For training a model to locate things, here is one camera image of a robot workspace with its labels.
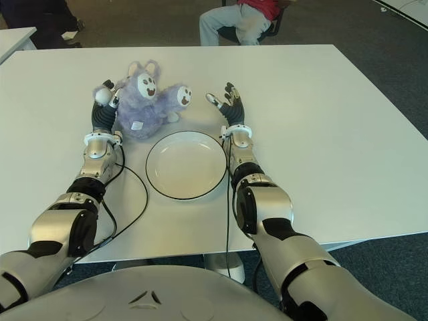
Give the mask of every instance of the table leg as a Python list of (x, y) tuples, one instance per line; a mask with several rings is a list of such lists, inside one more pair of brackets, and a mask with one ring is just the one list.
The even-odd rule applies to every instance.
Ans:
[[(226, 253), (204, 254), (205, 269), (211, 270), (224, 276), (229, 276), (226, 265)], [(229, 252), (229, 271), (232, 279), (239, 283), (245, 281), (243, 263), (237, 252)]]
[(28, 40), (21, 46), (20, 50), (37, 50), (37, 48), (31, 39), (28, 38)]

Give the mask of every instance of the purple plush toy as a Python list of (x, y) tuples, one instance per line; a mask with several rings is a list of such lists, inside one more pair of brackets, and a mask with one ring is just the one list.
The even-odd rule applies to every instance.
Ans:
[[(148, 70), (150, 65), (153, 67), (151, 72)], [(175, 84), (158, 92), (159, 75), (159, 65), (153, 60), (144, 67), (139, 62), (132, 62), (128, 77), (116, 84), (116, 89), (121, 88), (116, 125), (125, 137), (143, 140), (152, 136), (163, 124), (178, 121), (177, 112), (190, 104), (192, 91), (184, 84)], [(102, 92), (102, 88), (94, 90), (96, 100)]]

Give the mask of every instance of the black cable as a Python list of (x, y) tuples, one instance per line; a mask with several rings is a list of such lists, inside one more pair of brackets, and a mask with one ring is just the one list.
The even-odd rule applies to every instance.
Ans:
[(119, 175), (120, 174), (122, 174), (122, 172), (123, 172), (123, 169), (125, 168), (125, 152), (124, 152), (124, 150), (123, 150), (123, 147), (122, 147), (122, 145), (119, 145), (119, 147), (120, 147), (120, 151), (122, 152), (122, 164), (118, 164), (118, 163), (116, 163), (116, 165), (118, 165), (118, 166), (120, 166), (120, 170), (119, 170), (119, 172), (116, 174), (116, 175), (114, 175), (107, 183), (106, 183), (106, 187), (112, 182), (112, 181), (114, 181), (115, 179), (117, 179), (118, 177), (119, 177)]
[[(120, 174), (122, 174), (122, 172), (123, 172), (123, 168), (125, 167), (125, 152), (124, 152), (124, 150), (123, 150), (123, 147), (121, 146), (121, 145), (119, 145), (119, 147), (120, 147), (120, 152), (122, 153), (122, 164), (117, 164), (118, 166), (120, 166), (120, 170), (119, 170), (119, 172), (116, 174), (116, 175), (114, 175), (107, 183), (106, 183), (106, 187), (112, 182), (112, 181), (114, 181), (115, 179), (117, 179), (118, 177), (119, 177), (119, 175)], [(106, 210), (106, 212), (107, 212), (107, 214), (108, 214), (108, 216), (110, 217), (110, 219), (112, 220), (112, 223), (113, 223), (113, 232), (110, 234), (110, 236), (108, 236), (106, 239), (103, 239), (102, 241), (100, 241), (99, 243), (97, 243), (97, 244), (95, 244), (95, 246), (94, 247), (97, 247), (97, 248), (99, 248), (99, 246), (100, 245), (102, 245), (105, 241), (107, 241), (107, 240), (109, 240), (110, 238), (112, 238), (115, 234), (116, 234), (116, 232), (117, 232), (117, 230), (118, 230), (118, 224), (117, 224), (117, 221), (116, 221), (116, 218), (114, 217), (114, 215), (113, 215), (113, 213), (111, 212), (111, 210), (108, 208), (108, 206), (107, 206), (107, 204), (106, 204), (106, 202), (105, 202), (105, 200), (104, 200), (104, 198), (101, 200), (101, 204), (102, 204), (102, 206), (103, 206), (103, 208)]]
[(228, 176), (227, 176), (227, 235), (226, 235), (226, 266), (227, 266), (227, 274), (229, 275), (230, 278), (230, 267), (229, 267), (229, 226), (230, 226), (230, 203), (229, 203), (229, 190), (230, 190), (230, 156), (231, 156), (231, 151), (232, 151), (232, 141), (231, 141), (231, 137), (229, 137), (229, 160), (228, 160), (228, 164), (227, 164), (227, 172), (228, 172)]
[(146, 192), (146, 204), (144, 205), (144, 208), (142, 209), (142, 211), (141, 211), (141, 213), (131, 222), (131, 223), (129, 223), (126, 227), (124, 227), (123, 229), (122, 229), (122, 231), (120, 231), (119, 233), (117, 233), (116, 235), (114, 235), (113, 237), (112, 237), (112, 240), (113, 239), (116, 239), (120, 234), (122, 234), (123, 232), (125, 232), (132, 224), (134, 224), (136, 221), (138, 221), (138, 219), (140, 219), (140, 217), (142, 217), (142, 215), (144, 214), (144, 212), (146, 211), (146, 209), (147, 209), (147, 205), (148, 205), (148, 190), (147, 190), (147, 186), (146, 186), (146, 184), (144, 183), (144, 181), (141, 179), (141, 177), (139, 177), (138, 176), (138, 174), (136, 173), (136, 172), (134, 172), (132, 169), (130, 169), (129, 167), (127, 167), (127, 166), (124, 166), (124, 168), (126, 168), (128, 171), (130, 171), (132, 174), (134, 174), (135, 176), (136, 176), (136, 178), (141, 182), (141, 184), (142, 184), (142, 186), (144, 187), (144, 190), (145, 190), (145, 192)]
[(233, 216), (235, 217), (235, 219), (237, 219), (236, 208), (235, 208), (235, 198), (236, 198), (236, 189), (233, 189), (233, 192), (232, 192), (232, 211), (233, 211)]
[(416, 2), (416, 1), (418, 1), (418, 0), (412, 0), (412, 1), (409, 1), (409, 2), (405, 3), (404, 5), (402, 5), (401, 7), (399, 7), (399, 8), (398, 8), (398, 10), (401, 10), (401, 9), (402, 9), (402, 8), (404, 8), (406, 5), (410, 5), (411, 3), (414, 3), (414, 2)]
[(257, 265), (255, 266), (254, 273), (253, 273), (253, 291), (256, 294), (259, 294), (259, 290), (257, 288), (257, 274), (259, 273), (262, 263), (263, 261), (261, 260), (261, 256), (260, 256), (259, 261), (257, 262)]
[(113, 232), (112, 234), (107, 237), (107, 239), (109, 239), (110, 237), (114, 237), (114, 235), (116, 234), (117, 230), (118, 230), (118, 222), (116, 221), (116, 218), (114, 217), (113, 213), (111, 212), (111, 210), (108, 208), (106, 202), (104, 199), (101, 200), (101, 204), (104, 207), (104, 209), (106, 210), (108, 216), (110, 216), (110, 219), (113, 222)]

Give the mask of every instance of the desk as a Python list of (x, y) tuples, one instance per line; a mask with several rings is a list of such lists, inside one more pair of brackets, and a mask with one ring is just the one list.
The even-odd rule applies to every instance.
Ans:
[(412, 21), (428, 31), (428, 5), (424, 0), (374, 0), (382, 6), (397, 12), (402, 17)]
[(37, 49), (30, 36), (35, 27), (0, 30), (0, 64), (17, 50)]
[[(220, 97), (230, 81), (260, 165), (294, 202), (297, 231), (327, 244), (428, 230), (428, 142), (333, 45), (21, 51), (0, 66), (0, 253), (26, 248), (33, 220), (79, 171), (91, 90), (150, 58), (163, 69), (159, 88), (183, 81), (193, 101), (180, 122), (125, 143), (127, 165), (146, 182), (146, 155), (160, 138), (183, 129), (218, 136), (225, 122), (205, 93)], [(226, 186), (177, 201), (148, 184), (143, 217), (86, 261), (225, 251)], [(142, 195), (127, 171), (109, 186), (119, 230), (138, 215)], [(231, 250), (250, 249), (231, 222)], [(101, 211), (97, 238), (111, 228)]]

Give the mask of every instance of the person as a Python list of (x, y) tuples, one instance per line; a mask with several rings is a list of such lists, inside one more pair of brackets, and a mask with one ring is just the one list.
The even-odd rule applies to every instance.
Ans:
[(31, 36), (37, 49), (81, 47), (67, 44), (62, 36), (82, 27), (65, 0), (0, 0), (0, 8), (8, 28), (37, 28)]
[(201, 45), (219, 45), (221, 27), (235, 27), (241, 45), (258, 45), (272, 20), (296, 0), (238, 0), (236, 5), (212, 9), (199, 18)]

